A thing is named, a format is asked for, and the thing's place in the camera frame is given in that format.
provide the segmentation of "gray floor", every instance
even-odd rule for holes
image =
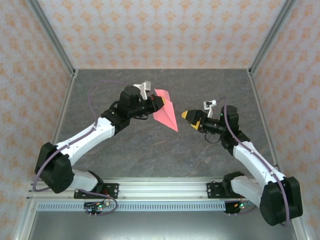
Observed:
[[[296,240],[292,224],[269,226],[258,208],[224,212],[37,212],[29,240]]]
[[[85,154],[74,166],[100,177],[222,177],[241,171],[250,175],[238,160],[221,146],[209,144],[192,128],[182,112],[203,110],[203,101],[228,96],[238,108],[240,129],[271,163],[272,157],[245,69],[110,69],[79,70],[62,125],[59,141],[68,139],[94,119],[88,107],[90,87],[102,80],[128,85],[150,81],[152,89],[165,89],[173,102],[179,132],[155,121],[132,120],[130,126]],[[123,85],[108,83],[92,95],[94,109],[101,114],[119,99]],[[221,106],[216,107],[218,117]]]

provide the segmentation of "folded paper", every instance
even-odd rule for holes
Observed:
[[[178,132],[174,105],[170,100],[168,91],[163,89],[154,90],[157,96],[162,97],[164,106],[153,114],[153,118],[158,122]]]

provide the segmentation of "marble surface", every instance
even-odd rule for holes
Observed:
[[[254,93],[245,69],[106,69],[79,70],[75,79],[59,141],[89,126],[94,118],[88,105],[90,87],[103,80],[127,85],[151,82],[151,88],[169,91],[179,132],[152,116],[130,125],[87,152],[74,168],[91,170],[100,177],[222,177],[245,166],[220,143],[210,144],[181,117],[182,112],[203,110],[203,101],[228,96],[228,104],[238,108],[240,129],[258,151],[272,163],[272,157]],[[97,114],[119,99],[124,85],[107,83],[92,93]],[[218,118],[221,105],[214,110]],[[208,135],[211,141],[218,136]]]

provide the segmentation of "metal plate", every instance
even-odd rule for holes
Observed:
[[[209,182],[206,184],[208,199],[238,199],[241,195],[231,193],[229,196],[225,193],[222,182]]]
[[[114,199],[118,198],[119,184],[118,183],[104,183],[102,192],[100,194],[106,194]],[[101,196],[84,193],[83,191],[74,191],[74,199],[101,199]]]
[[[118,201],[207,201],[207,183],[212,181],[222,182],[217,177],[110,177],[103,178],[104,183],[118,183]],[[45,188],[47,185],[40,181],[38,188]],[[74,201],[75,190],[67,190],[56,194],[52,190],[34,192],[30,186],[27,200],[37,201]],[[231,200],[220,198],[215,201]]]
[[[111,202],[103,211],[115,207]],[[188,212],[188,211],[225,211],[224,201],[131,201],[118,202],[117,212]],[[84,212],[84,202],[41,201],[37,211],[40,212]]]

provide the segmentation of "enclosure wall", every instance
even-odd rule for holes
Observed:
[[[39,0],[78,69],[244,69],[285,0]]]
[[[277,157],[320,236],[320,4],[298,0],[254,77]]]
[[[0,1],[0,239],[12,239],[70,76],[25,0]]]

